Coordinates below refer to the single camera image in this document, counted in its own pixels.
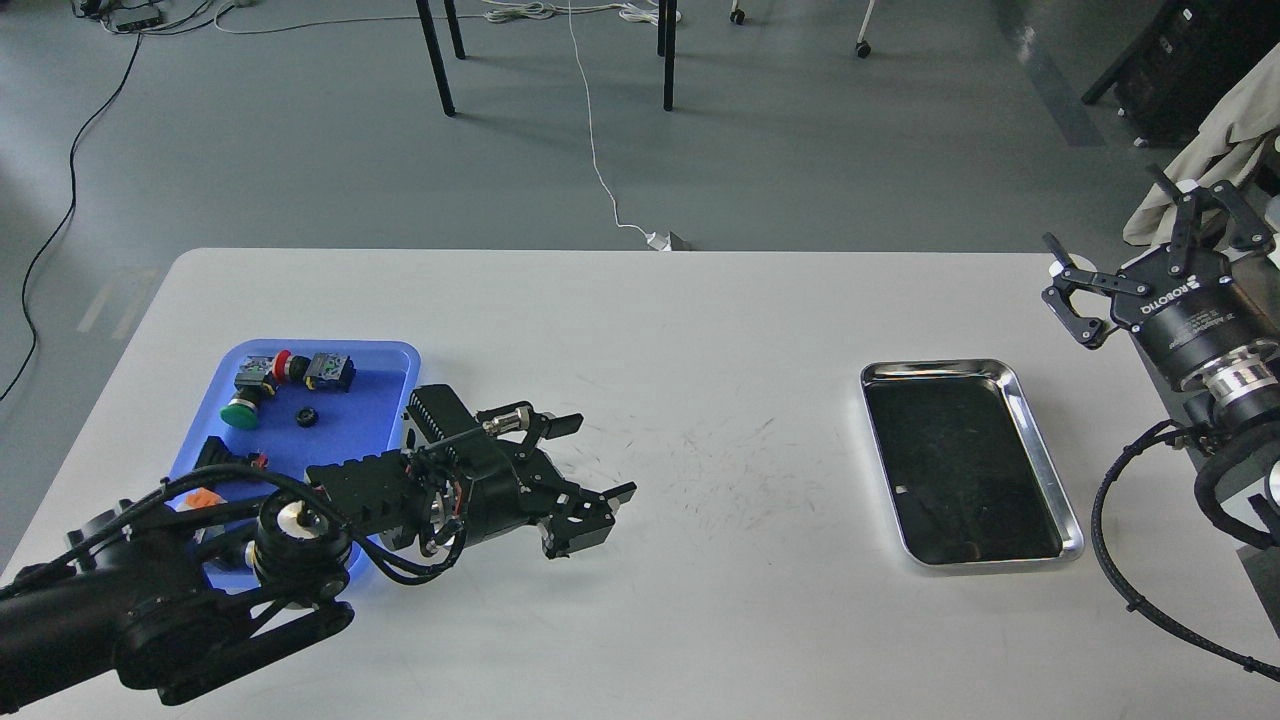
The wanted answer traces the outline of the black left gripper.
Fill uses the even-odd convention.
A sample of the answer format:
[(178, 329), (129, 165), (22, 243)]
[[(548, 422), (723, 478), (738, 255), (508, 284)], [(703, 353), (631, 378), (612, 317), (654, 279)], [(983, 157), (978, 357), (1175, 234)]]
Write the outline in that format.
[(602, 544), (616, 514), (635, 495), (627, 482), (608, 491), (576, 491), (538, 447), (541, 439), (577, 433), (581, 413), (553, 416), (517, 407), (521, 442), (490, 436), (454, 436), (430, 446), (430, 547), (452, 550), (520, 527), (539, 527), (547, 559)]

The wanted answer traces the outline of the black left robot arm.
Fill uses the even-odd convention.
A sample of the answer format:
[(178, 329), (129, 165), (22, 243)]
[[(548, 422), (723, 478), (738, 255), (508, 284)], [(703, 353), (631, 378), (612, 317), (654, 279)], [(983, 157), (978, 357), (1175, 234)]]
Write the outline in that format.
[(540, 450), (576, 433), (579, 414), (471, 413), (431, 384), (403, 420), (401, 447), (298, 480), (204, 460), (73, 530), (3, 588), (3, 711), (105, 673), (186, 703), (343, 632), (355, 551), (407, 587), (521, 527), (562, 559), (603, 543), (636, 489), (582, 488)]

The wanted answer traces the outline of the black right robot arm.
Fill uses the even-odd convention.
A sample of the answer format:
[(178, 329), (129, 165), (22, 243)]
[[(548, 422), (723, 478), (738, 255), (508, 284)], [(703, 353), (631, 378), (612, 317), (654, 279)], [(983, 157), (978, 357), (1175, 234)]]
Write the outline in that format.
[(1166, 243), (1153, 246), (1114, 273), (1079, 268), (1053, 234), (1046, 247), (1059, 269), (1041, 297), (1071, 338), (1098, 348), (1128, 333), (1175, 392), (1188, 395), (1187, 421), (1156, 423), (1129, 443), (1103, 474), (1091, 510), (1094, 557), (1126, 610), (1179, 641), (1248, 673), (1276, 680), (1275, 665), (1219, 644), (1147, 600), (1121, 573), (1105, 539), (1105, 503), (1129, 464), (1156, 445), (1185, 445), (1204, 456), (1193, 495), (1207, 521), (1257, 551), (1277, 547), (1277, 324), (1240, 287), (1230, 259), (1208, 233), (1208, 210), (1225, 214), (1226, 237), (1242, 256), (1276, 247), (1274, 233), (1228, 181), (1178, 184), (1151, 167), (1156, 186), (1172, 201)]

